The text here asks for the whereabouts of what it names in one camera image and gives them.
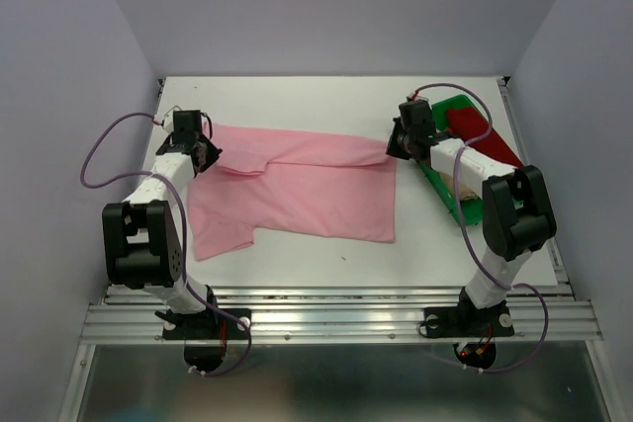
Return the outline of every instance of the white table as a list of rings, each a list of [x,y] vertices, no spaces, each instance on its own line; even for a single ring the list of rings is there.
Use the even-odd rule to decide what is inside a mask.
[[[158,114],[178,105],[200,109],[228,126],[349,133],[387,141],[398,104],[414,88],[450,81],[471,88],[487,103],[499,135],[516,151],[509,120],[493,77],[169,77]],[[460,94],[432,89],[431,103]],[[145,156],[149,169],[164,140],[155,127]],[[255,230],[255,244],[197,262],[188,246],[188,270],[210,286],[222,287],[461,287],[475,272],[459,227],[421,171],[399,161],[396,188],[396,242],[380,244],[323,238],[267,229]],[[483,254],[481,226],[470,228]],[[534,254],[517,282],[556,285],[546,248]]]

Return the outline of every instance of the pink cloth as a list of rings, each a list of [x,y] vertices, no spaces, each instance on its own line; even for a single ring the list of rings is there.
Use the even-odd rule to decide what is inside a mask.
[[[396,162],[351,135],[214,126],[220,160],[189,184],[197,260],[253,244],[256,227],[394,241]]]

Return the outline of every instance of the purple cable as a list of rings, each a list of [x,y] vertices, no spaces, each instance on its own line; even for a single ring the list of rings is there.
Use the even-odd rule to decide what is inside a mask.
[[[505,368],[498,368],[498,369],[491,369],[491,370],[484,370],[484,373],[489,373],[489,374],[499,374],[499,373],[506,373],[508,371],[512,371],[515,370],[517,368],[520,368],[521,366],[525,365],[526,363],[528,363],[529,361],[531,361],[532,359],[534,359],[536,357],[536,355],[538,355],[541,351],[541,349],[543,348],[543,343],[545,342],[545,337],[547,336],[547,330],[549,328],[549,324],[550,324],[550,315],[549,315],[549,311],[547,309],[547,303],[545,302],[545,298],[543,298],[543,295],[541,295],[540,292],[538,292],[538,290],[536,288],[534,288],[533,286],[529,285],[529,284],[525,284],[525,283],[520,283],[520,284],[515,284],[514,286],[508,286],[506,284],[504,284],[503,282],[499,281],[498,279],[495,278],[495,276],[493,276],[488,269],[486,269],[484,267],[484,264],[482,264],[482,262],[479,260],[479,257],[477,257],[477,253],[475,252],[475,249],[473,248],[473,244],[471,243],[471,239],[468,236],[468,232],[466,230],[466,222],[464,221],[464,214],[462,212],[462,203],[459,200],[459,167],[460,167],[460,159],[462,158],[462,154],[464,153],[464,150],[466,150],[466,147],[479,141],[479,140],[483,140],[484,138],[488,137],[491,132],[493,131],[493,115],[491,114],[490,110],[488,109],[488,106],[486,106],[486,103],[484,103],[484,101],[477,95],[475,94],[473,91],[471,91],[468,88],[465,88],[464,86],[460,86],[459,84],[455,84],[455,83],[431,83],[431,84],[427,84],[425,86],[422,86],[420,88],[417,88],[415,90],[415,92],[413,93],[413,95],[411,96],[411,99],[415,99],[418,95],[418,93],[420,91],[424,91],[425,89],[431,89],[431,88],[454,88],[454,89],[458,89],[466,94],[469,94],[470,96],[472,96],[473,98],[475,98],[475,100],[479,103],[479,105],[482,107],[482,109],[484,109],[484,112],[486,113],[486,116],[488,118],[488,128],[486,129],[486,131],[481,134],[478,135],[477,137],[473,137],[469,140],[466,140],[464,142],[464,146],[462,148],[460,148],[457,152],[457,155],[455,157],[455,165],[453,166],[453,198],[455,199],[455,206],[457,207],[457,215],[459,216],[459,227],[462,230],[462,236],[464,237],[464,243],[466,244],[466,247],[468,248],[468,252],[470,253],[471,257],[473,258],[473,261],[475,261],[475,264],[477,264],[477,267],[479,268],[480,271],[482,271],[482,273],[491,280],[491,282],[493,282],[496,286],[501,287],[502,289],[506,290],[506,291],[511,291],[512,289],[520,289],[520,288],[524,288],[524,289],[529,289],[531,291],[534,292],[534,294],[537,296],[537,298],[540,300],[541,305],[543,306],[543,315],[544,315],[544,322],[543,322],[543,332],[541,333],[541,337],[538,340],[538,343],[536,344],[536,348],[534,349],[534,351],[532,351],[532,353],[530,353],[524,360],[519,361],[518,363],[515,363],[513,365],[510,365],[508,367]],[[447,360],[443,360],[447,363],[451,363],[454,364],[454,362],[452,361],[447,361]]]
[[[114,183],[114,182],[116,182],[118,180],[122,180],[124,178],[130,178],[130,177],[149,177],[149,176],[153,176],[153,177],[157,178],[158,180],[160,180],[162,183],[164,183],[165,186],[169,189],[169,192],[174,197],[176,205],[178,206],[178,210],[180,211],[180,222],[181,222],[181,225],[182,225],[182,262],[183,262],[183,264],[182,264],[182,273],[183,273],[183,277],[184,277],[185,283],[187,283],[187,216],[185,214],[185,206],[182,203],[182,199],[180,198],[180,195],[178,194],[178,190],[176,190],[176,187],[174,187],[173,183],[171,183],[171,181],[169,181],[169,179],[167,177],[163,176],[163,175],[160,175],[160,174],[157,174],[157,173],[151,173],[151,172],[148,172],[146,170],[139,170],[137,172],[121,173],[121,174],[116,175],[115,177],[113,177],[113,178],[111,178],[109,180],[106,180],[105,182],[102,182],[102,183],[91,184],[91,183],[86,182],[86,169],[88,168],[88,164],[90,163],[90,160],[92,159],[92,156],[97,151],[97,148],[99,148],[99,145],[101,145],[101,142],[103,142],[103,140],[106,138],[106,136],[119,123],[123,122],[126,119],[134,118],[134,117],[149,118],[149,119],[151,119],[151,121],[154,124],[156,124],[156,122],[154,121],[154,116],[151,115],[151,114],[148,114],[148,113],[130,113],[130,114],[126,114],[124,116],[121,116],[120,118],[115,120],[108,128],[106,128],[104,130],[104,132],[101,134],[101,136],[97,139],[95,144],[92,146],[92,148],[88,152],[88,155],[86,155],[86,159],[84,160],[83,165],[81,166],[81,173],[79,174],[79,181],[81,182],[81,185],[83,185],[85,188],[89,188],[91,190],[96,190],[98,188],[103,188],[103,187],[106,187],[106,186],[110,185],[111,183]],[[205,299],[203,299],[201,296],[196,294],[196,292],[191,288],[191,286],[188,283],[186,284],[186,287],[187,287],[187,291],[189,291],[189,293],[191,293],[191,295],[197,301],[199,301],[201,304],[203,304],[206,308],[208,308],[210,311],[212,311],[212,312],[214,312],[214,313],[216,313],[216,314],[218,314],[218,315],[220,315],[220,316],[222,316],[222,317],[224,317],[224,318],[226,318],[228,320],[231,320],[236,325],[242,327],[244,329],[244,331],[246,332],[246,335],[248,337],[248,344],[246,346],[246,349],[242,353],[242,355],[239,357],[239,359],[233,365],[231,365],[231,366],[229,366],[229,367],[227,367],[225,369],[221,369],[221,370],[218,370],[218,371],[213,371],[212,373],[204,373],[204,374],[202,374],[201,372],[199,372],[198,370],[196,370],[194,368],[194,372],[196,374],[198,374],[199,376],[204,376],[206,378],[225,375],[226,373],[229,373],[229,372],[233,371],[239,365],[241,365],[243,363],[243,361],[246,359],[246,357],[248,356],[248,353],[250,353],[250,347],[252,346],[252,335],[250,333],[250,326],[246,326],[242,321],[239,320],[239,318],[237,318],[236,316],[231,315],[230,313],[225,312],[224,310],[218,308],[216,305],[208,303]]]

